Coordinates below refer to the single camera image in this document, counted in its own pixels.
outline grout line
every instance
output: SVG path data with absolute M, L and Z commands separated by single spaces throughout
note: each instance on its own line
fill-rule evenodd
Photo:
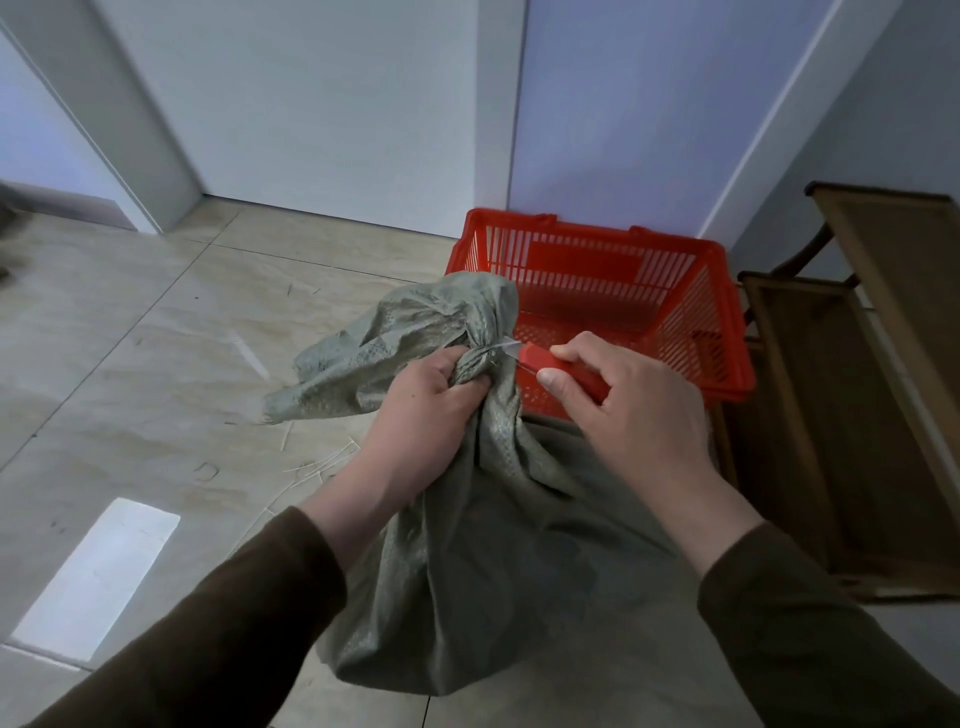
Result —
M 422 280 L 409 280 L 409 279 L 399 279 L 396 276 L 384 276 L 379 273 L 370 273 L 369 271 L 358 271 L 353 268 L 343 268 L 339 265 L 328 265 L 327 263 L 315 263 L 312 260 L 300 260 L 296 257 L 287 257 L 286 255 L 277 255 L 275 253 L 263 253 L 262 251 L 251 251 L 246 248 L 235 248 L 232 245 L 221 245 L 220 243 L 210 243 L 210 245 L 215 245 L 218 248 L 227 248 L 232 251 L 240 251 L 242 253 L 253 253 L 255 255 L 266 255 L 267 257 L 278 257 L 283 260 L 292 260 L 295 263 L 307 263 L 308 265 L 319 265 L 321 268 L 332 268 L 335 271 L 347 271 L 348 273 L 359 273 L 362 276 L 373 276 L 378 279 L 387 279 L 387 280 L 398 280 L 401 283 L 422 283 Z
M 213 236 L 213 239 L 210 240 L 210 243 L 209 243 L 210 245 L 213 245 L 213 243 L 216 242 L 216 239 L 220 237 L 222 234 L 224 234 L 227 231 L 227 228 L 233 225 L 233 221 L 236 220 L 238 217 L 240 217 L 241 212 L 243 212 L 242 207 L 240 207 L 240 209 L 237 210 L 237 213 L 229 219 L 229 222 L 227 222 L 227 224 L 220 229 L 220 232 L 218 232 L 216 235 Z
M 84 386 L 84 382 L 86 382 L 88 379 L 90 379 L 90 377 L 93 375 L 93 373 L 96 372 L 96 371 L 100 368 L 100 365 L 103 364 L 103 363 L 107 360 L 107 357 L 110 356 L 110 355 L 113 353 L 113 350 L 115 350 L 118 346 L 120 346 L 120 344 L 123 343 L 123 340 L 126 339 L 126 338 L 130 335 L 130 332 L 133 331 L 133 330 L 139 325 L 139 323 L 140 323 L 141 321 L 143 321 L 144 317 L 146 317 L 146 315 L 147 315 L 148 313 L 150 313 L 152 310 L 154 310 L 154 306 L 157 305 L 157 304 L 160 302 L 160 299 L 162 299 L 164 296 L 167 295 L 167 291 L 169 291 L 171 288 L 174 287 L 174 285 L 177 283 L 177 281 L 180 280 L 180 279 L 183 277 L 183 274 L 186 273 L 188 270 L 190 270 L 191 266 L 193 266 L 193 264 L 197 262 L 197 258 L 199 258 L 201 255 L 203 255 L 204 252 L 206 251 L 206 249 L 209 248 L 209 247 L 210 247 L 210 243 L 206 243 L 206 244 L 204 245 L 204 249 L 201 250 L 199 253 L 197 253 L 196 256 L 193 258 L 193 260 L 191 260 L 190 263 L 186 266 L 186 268 L 184 268 L 182 271 L 180 271 L 180 275 L 177 276 L 176 278 L 174 278 L 174 279 L 173 279 L 173 282 L 170 283 L 170 285 L 168 285 L 168 286 L 163 290 L 163 293 L 161 293 L 159 296 L 156 297 L 156 301 L 154 301 L 153 303 L 151 303 L 151 304 L 150 304 L 150 307 L 149 307 L 146 311 L 143 312 L 143 315 L 140 316 L 140 318 L 138 318 L 135 322 L 133 322 L 133 326 L 131 326 L 130 328 L 128 328 L 127 331 L 124 333 L 124 335 L 121 336 L 119 339 L 117 339 L 117 343 L 114 344 L 112 347 L 110 347 L 110 351 L 107 352 L 106 354 L 104 354 L 103 358 L 102 358 L 100 361 L 97 362 L 96 366 L 93 367 L 93 369 L 91 369 L 89 372 L 87 372 L 87 373 L 86 373 L 86 376 L 85 376 L 83 379 L 80 380 L 80 383 L 79 383 L 76 387 L 74 387 L 72 390 L 70 390 L 70 394 L 68 394 L 66 397 L 64 397 L 64 398 L 63 398 L 63 401 L 62 401 L 60 404 L 57 405 L 57 407 L 54 409 L 54 411 L 51 412 L 50 415 L 49 415 L 42 423 L 40 423 L 40 426 L 33 431 L 33 433 L 30 435 L 30 437 L 27 438 L 26 442 L 25 442 L 23 445 L 21 445 L 19 448 L 17 448 L 17 449 L 16 449 L 16 452 L 15 452 L 13 455 L 11 455 L 3 465 L 0 465 L 0 473 L 2 473 L 2 472 L 4 471 L 4 469 L 6 469 L 6 467 L 7 467 L 8 465 L 10 465 L 11 462 L 13 462 L 13 459 L 14 459 L 17 455 L 20 454 L 20 451 L 22 451 L 24 448 L 26 448 L 26 447 L 27 447 L 27 444 L 30 443 L 30 441 L 33 440 L 33 439 L 38 435 L 38 433 L 39 433 L 45 426 L 47 426 L 47 423 L 50 422 L 50 421 L 53 419 L 54 415 L 56 415 L 58 412 L 60 412 L 60 408 L 63 407 L 71 397 L 74 396 L 74 394 L 77 392 L 78 389 L 80 389 L 82 386 Z
M 70 660 L 67 660 L 64 657 L 61 657 L 60 655 L 58 655 L 57 657 L 54 657 L 51 654 L 47 654 L 40 650 L 32 649 L 26 644 L 4 642 L 2 643 L 2 645 L 5 649 L 8 649 L 10 652 L 17 652 L 19 654 L 27 655 L 29 657 L 35 657 L 42 662 L 53 663 L 54 665 L 65 667 L 69 670 L 81 670 L 83 672 L 88 672 L 88 673 L 93 672 L 92 667 L 87 667 L 86 665 L 79 662 L 77 663 L 72 662 Z

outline red utility knife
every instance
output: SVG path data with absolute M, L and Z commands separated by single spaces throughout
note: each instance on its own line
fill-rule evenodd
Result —
M 571 364 L 558 359 L 552 353 L 536 344 L 523 344 L 513 339 L 498 345 L 506 354 L 512 356 L 521 367 L 536 374 L 541 369 L 562 369 L 576 379 L 577 383 L 597 404 L 602 404 L 610 393 L 610 385 L 604 379 L 581 363 Z

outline brown long-sleeve shirt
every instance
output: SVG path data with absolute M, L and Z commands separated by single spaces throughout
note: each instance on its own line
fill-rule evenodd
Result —
M 31 725 L 266 726 L 346 600 L 289 508 Z M 699 608 L 767 725 L 960 725 L 956 696 L 770 524 L 713 566 Z

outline floor tile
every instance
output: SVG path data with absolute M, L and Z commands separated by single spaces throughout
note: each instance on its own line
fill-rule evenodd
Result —
M 203 248 L 47 215 L 0 240 L 0 467 Z
M 87 674 L 0 646 L 0 725 L 33 720 Z
M 271 721 L 274 728 L 420 728 L 427 699 L 358 688 L 337 680 L 310 650 L 283 707 Z
M 204 196 L 197 206 L 177 223 L 169 236 L 211 243 L 243 207 L 244 203 L 234 200 Z
M 295 381 L 298 352 L 397 285 L 208 248 L 0 473 L 0 630 L 116 497 L 181 520 L 91 664 L 169 611 L 297 467 L 363 439 L 369 417 L 298 422 L 284 444 L 286 425 L 260 424 L 260 401 Z
M 413 281 L 442 276 L 453 243 L 423 232 L 266 206 L 245 206 L 217 238 L 217 245 L 228 248 Z
M 758 726 L 695 606 L 692 582 L 442 698 L 425 728 Z
M 960 604 L 888 604 L 867 611 L 930 674 L 960 692 Z

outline hand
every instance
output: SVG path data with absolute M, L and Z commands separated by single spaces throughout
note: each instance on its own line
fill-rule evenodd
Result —
M 490 389 L 480 376 L 449 386 L 467 347 L 415 359 L 400 372 L 363 447 L 299 508 L 347 571 L 400 508 L 437 479 L 464 439 L 467 420 Z
M 666 364 L 588 331 L 550 347 L 550 353 L 583 362 L 610 385 L 610 394 L 598 406 L 566 372 L 544 369 L 537 376 L 607 466 L 635 489 L 712 467 L 700 391 Z
M 467 347 L 440 349 L 407 364 L 390 385 L 358 457 L 387 473 L 403 502 L 436 480 L 464 439 L 467 420 L 490 390 L 480 376 L 449 386 Z
M 541 369 L 537 374 L 698 573 L 706 574 L 733 544 L 763 523 L 710 463 L 707 415 L 695 386 L 666 364 L 592 333 L 577 334 L 550 352 L 564 361 L 582 361 L 610 385 L 598 406 L 566 372 Z

